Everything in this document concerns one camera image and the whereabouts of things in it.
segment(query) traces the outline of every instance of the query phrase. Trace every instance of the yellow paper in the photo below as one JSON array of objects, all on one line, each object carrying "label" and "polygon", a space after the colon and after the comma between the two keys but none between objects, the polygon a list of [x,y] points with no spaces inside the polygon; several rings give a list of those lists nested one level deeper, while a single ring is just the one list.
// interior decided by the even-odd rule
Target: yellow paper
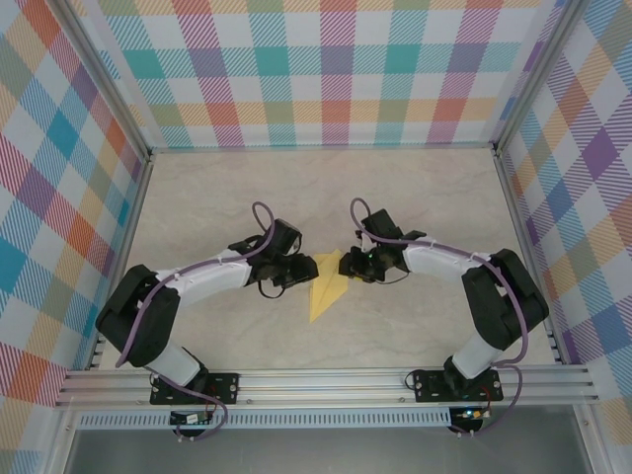
[{"label": "yellow paper", "polygon": [[349,279],[338,275],[338,264],[342,253],[317,254],[313,257],[318,266],[318,277],[312,280],[309,293],[309,322],[313,323],[349,287]]}]

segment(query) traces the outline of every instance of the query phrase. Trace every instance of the vent grille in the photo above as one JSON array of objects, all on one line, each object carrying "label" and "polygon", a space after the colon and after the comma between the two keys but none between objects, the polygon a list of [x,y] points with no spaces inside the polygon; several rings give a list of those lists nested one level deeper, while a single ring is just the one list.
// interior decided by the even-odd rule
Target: vent grille
[{"label": "vent grille", "polygon": [[[166,430],[169,411],[86,412],[81,416],[79,430]],[[218,414],[208,425],[220,423]],[[239,410],[229,412],[227,429],[301,429],[301,428],[410,428],[447,427],[447,408],[405,409],[339,409],[339,410]]]}]

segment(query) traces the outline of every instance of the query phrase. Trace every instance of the white arm segment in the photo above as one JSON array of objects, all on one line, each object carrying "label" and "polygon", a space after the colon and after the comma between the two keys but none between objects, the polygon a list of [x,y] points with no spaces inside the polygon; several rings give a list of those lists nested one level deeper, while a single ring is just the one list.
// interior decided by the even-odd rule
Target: white arm segment
[{"label": "white arm segment", "polygon": [[[225,260],[230,257],[239,257],[239,255],[233,250],[224,250],[213,258]],[[248,281],[251,269],[252,267],[245,260],[230,264],[211,265],[193,270],[183,276],[176,276],[176,279],[172,279],[165,286],[178,290],[180,295],[179,307],[182,308],[208,298],[219,291],[241,288]],[[157,272],[157,277],[162,280],[179,270],[160,270]]]},{"label": "white arm segment", "polygon": [[[431,243],[435,239],[426,236],[417,240]],[[481,266],[467,257],[458,257],[436,248],[409,245],[403,254],[406,267],[412,273],[432,275],[452,282],[460,282],[465,272]],[[476,255],[485,260],[490,259],[490,254]]]},{"label": "white arm segment", "polygon": [[[426,236],[417,240],[432,242],[434,239]],[[463,274],[481,266],[480,263],[467,257],[454,256],[435,248],[409,245],[403,253],[406,266],[414,274],[432,275],[446,281],[461,282]],[[477,253],[476,255],[487,261],[490,260],[490,254]],[[487,344],[476,332],[452,357],[452,362],[466,378],[472,379],[489,368],[502,353],[503,351]]]},{"label": "white arm segment", "polygon": [[[240,254],[232,250],[224,250],[215,258],[227,259],[238,257]],[[252,267],[244,261],[222,265],[212,265],[193,270],[183,276],[177,276],[165,286],[175,288],[180,295],[179,309],[189,304],[208,298],[209,296],[231,288],[241,288],[248,282]],[[163,280],[179,269],[161,270],[157,272],[159,280]],[[185,386],[199,372],[199,362],[180,346],[171,341],[164,351],[151,363],[147,364],[151,370],[173,380],[178,385]]]},{"label": "white arm segment", "polygon": [[502,353],[475,332],[465,346],[452,356],[452,363],[465,378],[471,380],[490,368]]}]

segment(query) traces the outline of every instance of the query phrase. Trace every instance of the colorful checkered pattern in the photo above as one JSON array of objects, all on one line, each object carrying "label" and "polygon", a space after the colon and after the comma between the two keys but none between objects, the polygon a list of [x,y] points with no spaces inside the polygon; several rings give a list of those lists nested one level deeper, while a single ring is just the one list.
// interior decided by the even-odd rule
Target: colorful checkered pattern
[{"label": "colorful checkered pattern", "polygon": [[632,1],[591,2],[506,162],[571,360],[632,466]]},{"label": "colorful checkered pattern", "polygon": [[487,142],[547,4],[99,0],[148,118],[81,2],[145,136],[172,148]]},{"label": "colorful checkered pattern", "polygon": [[0,14],[0,473],[86,356],[140,160],[44,0]]},{"label": "colorful checkered pattern", "polygon": [[544,28],[540,32],[540,36],[538,37],[537,42],[535,43],[535,46],[533,47],[533,50],[531,51],[531,54],[529,55],[529,58],[524,63],[524,66],[522,67],[522,71],[520,71],[520,75],[518,77],[517,82],[513,86],[512,94],[510,95],[509,100],[505,104],[505,108],[503,109],[501,118],[498,120],[498,123],[496,124],[496,127],[494,128],[494,132],[492,133],[492,139],[490,140],[491,142],[494,142],[494,143],[497,142],[499,137],[501,136],[501,133],[503,129],[505,128],[505,124],[507,123],[507,119],[510,116],[510,113],[512,112],[512,110],[514,109],[515,101],[520,96],[520,94],[522,94],[522,91],[524,90],[524,86],[526,85],[526,83],[529,80],[529,77],[531,76],[531,71],[533,70],[533,66],[535,65],[536,61],[539,59],[540,54],[544,50],[546,43],[549,41],[549,38],[551,37],[551,34],[555,30],[555,27],[557,26],[557,22],[559,21],[562,15],[562,11],[564,10],[564,7],[566,6],[568,2],[569,0],[556,0],[555,6],[553,7],[553,10],[551,11],[549,15],[549,18],[546,20],[546,24],[544,25]]}]

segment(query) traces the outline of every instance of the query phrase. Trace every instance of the plaid wallpaper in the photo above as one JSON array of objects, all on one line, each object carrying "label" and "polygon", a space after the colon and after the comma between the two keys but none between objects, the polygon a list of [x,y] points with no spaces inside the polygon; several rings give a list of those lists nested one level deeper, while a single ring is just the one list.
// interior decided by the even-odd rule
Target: plaid wallpaper
[{"label": "plaid wallpaper", "polygon": [[555,6],[553,7],[553,10],[551,10],[549,18],[546,20],[546,24],[544,25],[544,28],[540,32],[540,36],[537,38],[537,41],[535,42],[535,46],[533,47],[533,50],[531,51],[529,58],[524,63],[524,66],[522,67],[522,70],[520,71],[520,74],[518,76],[518,80],[515,82],[515,85],[513,86],[513,89],[512,89],[512,93],[509,99],[507,100],[507,103],[505,104],[505,108],[503,109],[503,112],[501,113],[501,117],[496,123],[496,127],[494,128],[492,137],[490,139],[491,142],[498,141],[501,135],[501,132],[503,131],[503,129],[505,128],[505,124],[507,123],[507,118],[510,116],[510,113],[514,109],[515,101],[524,90],[524,86],[526,85],[529,77],[531,76],[531,71],[533,69],[533,66],[535,65],[535,61],[537,61],[537,59],[540,57],[540,53],[544,50],[544,46],[546,45],[546,42],[551,37],[551,34],[553,33],[553,31],[555,30],[555,27],[557,26],[557,22],[560,19],[560,16],[562,15],[562,11],[564,10],[564,7],[566,6],[568,2],[569,0],[556,0],[555,1]]},{"label": "plaid wallpaper", "polygon": [[140,160],[43,0],[0,1],[0,473],[86,355]]},{"label": "plaid wallpaper", "polygon": [[555,3],[73,0],[172,148],[487,142]]},{"label": "plaid wallpaper", "polygon": [[555,321],[632,466],[632,0],[592,0],[508,151]]}]

